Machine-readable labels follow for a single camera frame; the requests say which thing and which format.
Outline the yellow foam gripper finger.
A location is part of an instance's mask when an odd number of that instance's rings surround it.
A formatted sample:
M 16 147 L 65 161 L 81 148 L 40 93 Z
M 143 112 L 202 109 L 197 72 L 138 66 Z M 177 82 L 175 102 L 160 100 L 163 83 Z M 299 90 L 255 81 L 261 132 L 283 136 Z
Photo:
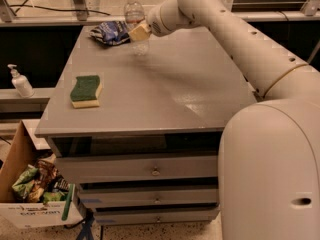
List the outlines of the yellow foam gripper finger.
M 129 31 L 129 36 L 132 41 L 147 40 L 151 35 L 151 28 L 148 24 L 139 24 L 135 28 Z

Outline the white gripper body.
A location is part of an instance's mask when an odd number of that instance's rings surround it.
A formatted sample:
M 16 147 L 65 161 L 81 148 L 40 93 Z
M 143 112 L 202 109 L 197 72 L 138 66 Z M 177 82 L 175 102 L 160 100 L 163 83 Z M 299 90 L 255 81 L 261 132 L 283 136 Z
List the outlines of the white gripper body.
M 165 36 L 167 34 L 167 29 L 162 22 L 161 7 L 162 5 L 153 7 L 147 15 L 147 23 L 151 32 L 158 37 Z

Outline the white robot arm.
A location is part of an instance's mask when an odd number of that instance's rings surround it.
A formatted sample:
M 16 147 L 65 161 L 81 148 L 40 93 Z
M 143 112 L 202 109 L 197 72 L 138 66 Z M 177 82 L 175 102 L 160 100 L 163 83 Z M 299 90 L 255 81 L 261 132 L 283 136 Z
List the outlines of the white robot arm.
M 135 41 L 206 27 L 261 97 L 227 123 L 218 155 L 223 240 L 320 240 L 320 73 L 223 0 L 167 0 Z

